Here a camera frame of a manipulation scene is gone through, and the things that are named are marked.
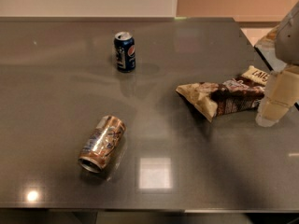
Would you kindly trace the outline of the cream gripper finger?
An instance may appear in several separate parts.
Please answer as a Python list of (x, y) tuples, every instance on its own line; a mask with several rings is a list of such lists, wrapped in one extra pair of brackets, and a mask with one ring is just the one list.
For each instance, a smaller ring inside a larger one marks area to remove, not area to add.
[(255, 120), (262, 127), (271, 127), (298, 101), (299, 66), (289, 64), (279, 72), (271, 72)]

